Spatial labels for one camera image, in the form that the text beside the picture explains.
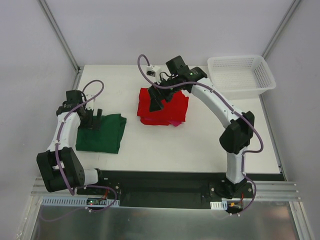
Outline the red t shirt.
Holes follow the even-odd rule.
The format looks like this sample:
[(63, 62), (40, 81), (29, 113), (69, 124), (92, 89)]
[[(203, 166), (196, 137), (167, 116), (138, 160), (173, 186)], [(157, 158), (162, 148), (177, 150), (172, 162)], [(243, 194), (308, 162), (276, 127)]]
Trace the red t shirt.
[(139, 103), (137, 116), (147, 119), (159, 119), (168, 121), (186, 121), (186, 114), (189, 106), (189, 97), (185, 96), (181, 91), (175, 93), (170, 102), (162, 100), (164, 108), (160, 111), (150, 112), (150, 96), (147, 88), (141, 88), (139, 92)]

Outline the pink t shirt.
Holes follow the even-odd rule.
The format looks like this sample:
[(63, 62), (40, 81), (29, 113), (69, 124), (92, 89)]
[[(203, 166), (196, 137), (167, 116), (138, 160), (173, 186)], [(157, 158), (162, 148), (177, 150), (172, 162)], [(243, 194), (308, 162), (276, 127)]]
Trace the pink t shirt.
[(145, 118), (142, 117), (140, 121), (149, 126), (174, 126), (177, 127), (182, 124), (181, 121), (175, 121), (175, 120), (161, 120), (161, 119), (150, 119), (150, 118)]

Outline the green t shirt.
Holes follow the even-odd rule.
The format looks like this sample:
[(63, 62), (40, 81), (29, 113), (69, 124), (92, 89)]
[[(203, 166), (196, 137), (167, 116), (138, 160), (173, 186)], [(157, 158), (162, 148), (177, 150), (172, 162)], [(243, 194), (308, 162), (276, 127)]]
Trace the green t shirt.
[(127, 119), (120, 113), (103, 115), (100, 128), (80, 128), (77, 132), (75, 149), (83, 152), (118, 154)]

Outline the white plastic basket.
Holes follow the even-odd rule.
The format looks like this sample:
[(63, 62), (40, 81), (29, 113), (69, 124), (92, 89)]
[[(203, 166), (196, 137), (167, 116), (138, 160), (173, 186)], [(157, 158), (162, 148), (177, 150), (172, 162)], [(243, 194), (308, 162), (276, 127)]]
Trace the white plastic basket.
[(257, 98), (276, 88), (275, 78), (260, 55), (210, 57), (207, 67), (213, 85), (229, 100)]

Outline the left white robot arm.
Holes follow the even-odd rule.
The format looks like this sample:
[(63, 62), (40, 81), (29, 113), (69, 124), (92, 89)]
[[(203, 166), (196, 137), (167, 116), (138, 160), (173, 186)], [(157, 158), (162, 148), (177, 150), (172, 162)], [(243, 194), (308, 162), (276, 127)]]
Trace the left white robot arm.
[(74, 148), (78, 130), (93, 130), (101, 128), (102, 109), (94, 115), (92, 95), (85, 95), (80, 90), (66, 92), (66, 100), (56, 111), (57, 127), (54, 137), (45, 152), (37, 154), (39, 167), (45, 188), (48, 192), (74, 190), (87, 186), (96, 195), (103, 193), (106, 182), (99, 178), (97, 168), (84, 169)]

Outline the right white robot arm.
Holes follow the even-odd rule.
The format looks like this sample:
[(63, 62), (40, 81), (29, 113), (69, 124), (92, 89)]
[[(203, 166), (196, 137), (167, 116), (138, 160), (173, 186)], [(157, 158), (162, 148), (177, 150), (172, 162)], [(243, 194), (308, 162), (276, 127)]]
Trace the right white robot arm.
[(189, 68), (181, 56), (169, 60), (166, 66), (170, 72), (167, 79), (161, 76), (160, 67), (150, 63), (143, 73), (145, 79), (154, 77), (156, 80), (147, 90), (150, 97), (149, 111), (163, 110), (164, 103), (169, 103), (180, 91), (187, 91), (202, 101), (224, 128), (219, 143), (226, 151), (227, 171), (224, 181), (214, 188), (214, 193), (226, 199), (237, 197), (247, 183), (241, 155), (247, 150), (253, 137), (255, 116), (251, 111), (237, 111), (214, 88), (208, 75), (200, 67)]

